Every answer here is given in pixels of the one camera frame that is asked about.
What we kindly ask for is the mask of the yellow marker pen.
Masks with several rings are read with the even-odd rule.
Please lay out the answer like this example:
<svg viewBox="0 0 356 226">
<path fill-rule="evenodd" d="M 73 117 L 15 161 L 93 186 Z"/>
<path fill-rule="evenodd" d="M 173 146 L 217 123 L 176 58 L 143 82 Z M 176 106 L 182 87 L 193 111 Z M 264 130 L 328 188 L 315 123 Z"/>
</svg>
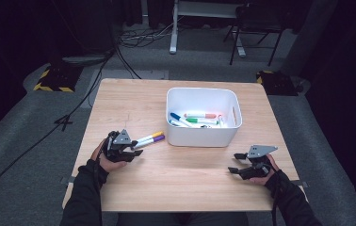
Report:
<svg viewBox="0 0 356 226">
<path fill-rule="evenodd" d="M 142 138 L 140 138 L 140 139 L 137 139 L 137 142 L 140 143 L 140 142 L 146 141 L 146 140 L 148 140 L 148 139 L 155 138 L 155 137 L 159 137 L 159 136 L 162 136 L 162 135 L 164 135 L 164 132 L 159 131 L 159 132 L 153 133 L 153 134 L 151 134 L 151 135 L 148 135 L 148 136 L 146 136 L 146 137 L 142 137 Z"/>
</svg>

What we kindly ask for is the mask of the white desk frame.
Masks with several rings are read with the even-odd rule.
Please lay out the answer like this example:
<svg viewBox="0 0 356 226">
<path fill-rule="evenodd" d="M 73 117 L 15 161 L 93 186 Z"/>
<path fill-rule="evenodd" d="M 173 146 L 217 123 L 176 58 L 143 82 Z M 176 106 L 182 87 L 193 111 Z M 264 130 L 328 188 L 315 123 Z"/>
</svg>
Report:
<svg viewBox="0 0 356 226">
<path fill-rule="evenodd" d="M 211 18 L 235 18 L 235 9 L 239 4 L 211 3 L 211 2 L 189 2 L 187 0 L 174 0 L 172 12 L 172 31 L 170 38 L 170 53 L 177 53 L 178 41 L 178 18 L 180 16 L 197 16 Z"/>
</svg>

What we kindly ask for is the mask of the dark equipment cabinet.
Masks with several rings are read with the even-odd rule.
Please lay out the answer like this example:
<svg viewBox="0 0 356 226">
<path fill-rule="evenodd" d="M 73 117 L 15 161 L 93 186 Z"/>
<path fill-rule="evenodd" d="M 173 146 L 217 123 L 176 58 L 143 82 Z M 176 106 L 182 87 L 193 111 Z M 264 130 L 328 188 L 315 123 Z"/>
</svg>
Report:
<svg viewBox="0 0 356 226">
<path fill-rule="evenodd" d="M 109 0 L 51 0 L 83 57 L 105 61 L 113 56 L 115 39 Z"/>
</svg>

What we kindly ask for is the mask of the pink marker pen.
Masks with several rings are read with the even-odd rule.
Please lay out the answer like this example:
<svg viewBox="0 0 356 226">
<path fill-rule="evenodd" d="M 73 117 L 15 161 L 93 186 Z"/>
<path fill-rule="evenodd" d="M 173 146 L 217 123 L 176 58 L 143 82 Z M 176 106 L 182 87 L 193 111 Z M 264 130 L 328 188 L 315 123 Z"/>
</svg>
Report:
<svg viewBox="0 0 356 226">
<path fill-rule="evenodd" d="M 215 119 L 217 115 L 213 113 L 185 113 L 184 117 L 198 119 Z"/>
</svg>

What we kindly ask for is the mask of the person's left hand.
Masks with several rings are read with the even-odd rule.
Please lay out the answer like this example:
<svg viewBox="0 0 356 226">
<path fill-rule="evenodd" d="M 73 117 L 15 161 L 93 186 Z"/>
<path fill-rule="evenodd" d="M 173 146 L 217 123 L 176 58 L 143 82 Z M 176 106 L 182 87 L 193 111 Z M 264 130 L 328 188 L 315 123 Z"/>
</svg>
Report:
<svg viewBox="0 0 356 226">
<path fill-rule="evenodd" d="M 121 169 L 127 165 L 126 162 L 120 161 L 120 162 L 112 162 L 108 160 L 105 155 L 102 152 L 102 147 L 104 144 L 104 140 L 102 140 L 99 145 L 96 147 L 96 149 L 93 151 L 91 155 L 91 159 L 94 161 L 99 161 L 99 165 L 106 171 L 106 172 L 111 172 L 113 170 Z"/>
</svg>

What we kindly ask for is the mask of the black yellow striped floor base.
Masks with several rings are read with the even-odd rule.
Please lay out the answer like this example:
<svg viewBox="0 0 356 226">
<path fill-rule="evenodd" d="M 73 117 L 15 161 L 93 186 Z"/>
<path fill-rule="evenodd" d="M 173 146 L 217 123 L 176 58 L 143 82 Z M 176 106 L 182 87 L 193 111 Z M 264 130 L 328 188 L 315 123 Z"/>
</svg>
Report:
<svg viewBox="0 0 356 226">
<path fill-rule="evenodd" d="M 56 68 L 48 66 L 41 74 L 34 90 L 75 92 L 75 85 L 82 71 L 82 67 Z"/>
</svg>

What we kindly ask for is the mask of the black chair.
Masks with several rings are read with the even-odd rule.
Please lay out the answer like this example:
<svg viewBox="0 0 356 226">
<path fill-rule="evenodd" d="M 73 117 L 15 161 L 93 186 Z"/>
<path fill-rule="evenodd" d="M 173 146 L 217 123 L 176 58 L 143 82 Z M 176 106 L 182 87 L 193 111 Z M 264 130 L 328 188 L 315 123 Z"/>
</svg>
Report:
<svg viewBox="0 0 356 226">
<path fill-rule="evenodd" d="M 258 43 L 261 43 L 269 34 L 277 34 L 278 37 L 272 47 L 272 53 L 267 64 L 270 66 L 282 34 L 287 28 L 287 19 L 289 15 L 290 12 L 288 7 L 284 4 L 274 5 L 271 3 L 249 2 L 243 6 L 237 7 L 235 10 L 235 21 L 223 40 L 226 41 L 230 35 L 233 35 L 234 37 L 230 65 L 233 64 L 240 34 L 263 34 L 263 37 Z"/>
</svg>

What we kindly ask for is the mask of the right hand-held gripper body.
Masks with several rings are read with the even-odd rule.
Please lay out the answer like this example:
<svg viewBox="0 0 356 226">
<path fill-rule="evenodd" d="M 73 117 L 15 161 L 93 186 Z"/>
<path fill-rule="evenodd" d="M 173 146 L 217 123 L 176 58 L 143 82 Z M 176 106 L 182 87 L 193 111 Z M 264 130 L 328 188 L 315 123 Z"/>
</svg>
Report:
<svg viewBox="0 0 356 226">
<path fill-rule="evenodd" d="M 251 166 L 241 170 L 242 179 L 266 177 L 272 168 L 267 154 L 277 149 L 277 146 L 252 145 L 250 150 L 244 154 L 245 158 L 251 162 Z"/>
</svg>

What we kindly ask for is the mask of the person's right hand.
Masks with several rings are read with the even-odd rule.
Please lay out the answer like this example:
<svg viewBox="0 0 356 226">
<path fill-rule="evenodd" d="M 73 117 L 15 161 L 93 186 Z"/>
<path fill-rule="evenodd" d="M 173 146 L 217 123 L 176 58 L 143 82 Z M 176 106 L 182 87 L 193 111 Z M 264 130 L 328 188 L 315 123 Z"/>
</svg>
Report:
<svg viewBox="0 0 356 226">
<path fill-rule="evenodd" d="M 271 166 L 271 170 L 269 171 L 268 175 L 266 177 L 250 178 L 250 182 L 256 185 L 264 186 L 271 179 L 271 177 L 279 170 L 279 167 L 276 165 L 273 156 L 271 154 L 268 154 L 267 158 L 269 159 Z"/>
</svg>

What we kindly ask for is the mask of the light green marker pen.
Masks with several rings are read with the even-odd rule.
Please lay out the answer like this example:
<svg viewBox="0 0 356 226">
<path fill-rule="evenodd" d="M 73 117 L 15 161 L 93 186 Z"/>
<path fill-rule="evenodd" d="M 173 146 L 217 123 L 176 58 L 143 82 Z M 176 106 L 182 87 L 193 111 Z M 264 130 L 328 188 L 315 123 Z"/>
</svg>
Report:
<svg viewBox="0 0 356 226">
<path fill-rule="evenodd" d="M 198 119 L 198 118 L 186 118 L 186 121 L 191 123 L 205 123 L 205 124 L 214 124 L 214 125 L 219 124 L 219 121 L 216 120 Z"/>
</svg>

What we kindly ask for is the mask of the person's legs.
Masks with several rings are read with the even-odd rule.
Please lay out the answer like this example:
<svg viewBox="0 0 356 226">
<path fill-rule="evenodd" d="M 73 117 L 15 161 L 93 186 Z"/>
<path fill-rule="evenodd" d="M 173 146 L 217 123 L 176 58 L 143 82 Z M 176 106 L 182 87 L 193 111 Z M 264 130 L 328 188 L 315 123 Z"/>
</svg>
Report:
<svg viewBox="0 0 356 226">
<path fill-rule="evenodd" d="M 249 226 L 245 212 L 120 213 L 116 226 Z"/>
</svg>

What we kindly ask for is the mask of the white plastic bin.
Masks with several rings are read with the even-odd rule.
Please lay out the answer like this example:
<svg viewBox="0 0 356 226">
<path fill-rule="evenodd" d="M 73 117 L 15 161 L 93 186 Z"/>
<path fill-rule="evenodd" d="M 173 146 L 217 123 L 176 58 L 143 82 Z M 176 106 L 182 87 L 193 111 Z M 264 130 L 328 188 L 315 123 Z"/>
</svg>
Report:
<svg viewBox="0 0 356 226">
<path fill-rule="evenodd" d="M 201 128 L 205 123 L 191 123 L 188 127 L 174 119 L 173 112 L 183 119 L 185 113 L 213 113 L 222 115 L 224 125 Z M 228 89 L 210 88 L 172 88 L 167 92 L 166 121 L 167 139 L 174 146 L 188 147 L 226 147 L 242 125 L 242 115 L 235 93 Z"/>
</svg>

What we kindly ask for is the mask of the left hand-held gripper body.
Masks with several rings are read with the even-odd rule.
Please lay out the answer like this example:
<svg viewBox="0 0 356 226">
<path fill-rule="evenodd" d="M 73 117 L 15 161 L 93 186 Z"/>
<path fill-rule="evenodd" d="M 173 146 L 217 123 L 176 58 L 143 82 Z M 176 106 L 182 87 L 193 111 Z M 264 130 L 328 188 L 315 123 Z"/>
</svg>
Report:
<svg viewBox="0 0 356 226">
<path fill-rule="evenodd" d="M 125 129 L 121 132 L 111 131 L 103 144 L 103 153 L 111 162 L 131 162 L 135 158 L 135 153 L 127 152 L 125 149 L 133 145 Z"/>
</svg>

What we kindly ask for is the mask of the dark blue marker pen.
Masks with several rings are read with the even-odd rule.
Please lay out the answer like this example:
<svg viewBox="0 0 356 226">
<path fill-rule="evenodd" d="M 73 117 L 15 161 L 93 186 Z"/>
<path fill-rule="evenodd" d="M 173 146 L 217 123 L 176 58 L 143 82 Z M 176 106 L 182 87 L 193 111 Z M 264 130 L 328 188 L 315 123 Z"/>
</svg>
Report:
<svg viewBox="0 0 356 226">
<path fill-rule="evenodd" d="M 192 125 L 190 122 L 186 121 L 185 119 L 183 119 L 183 118 L 180 117 L 179 115 L 177 115 L 177 114 L 175 114 L 175 113 L 173 113 L 173 112 L 170 112 L 170 115 L 171 115 L 174 119 L 176 119 L 177 121 L 180 121 L 181 123 L 183 123 L 184 125 L 186 125 L 186 126 L 188 126 L 188 127 L 193 127 L 193 125 Z"/>
</svg>

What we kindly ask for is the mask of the purple marker pen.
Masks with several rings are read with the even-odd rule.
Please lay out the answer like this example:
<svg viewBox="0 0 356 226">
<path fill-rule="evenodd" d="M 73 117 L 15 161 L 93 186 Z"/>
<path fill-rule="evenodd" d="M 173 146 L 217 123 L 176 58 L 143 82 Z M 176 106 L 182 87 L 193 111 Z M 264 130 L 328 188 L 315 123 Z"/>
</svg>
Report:
<svg viewBox="0 0 356 226">
<path fill-rule="evenodd" d="M 147 139 L 145 141 L 139 142 L 134 148 L 138 149 L 138 148 L 144 147 L 146 145 L 161 141 L 163 139 L 165 139 L 164 135 L 161 135 L 161 136 L 158 136 L 158 137 L 153 137 L 153 138 Z"/>
</svg>

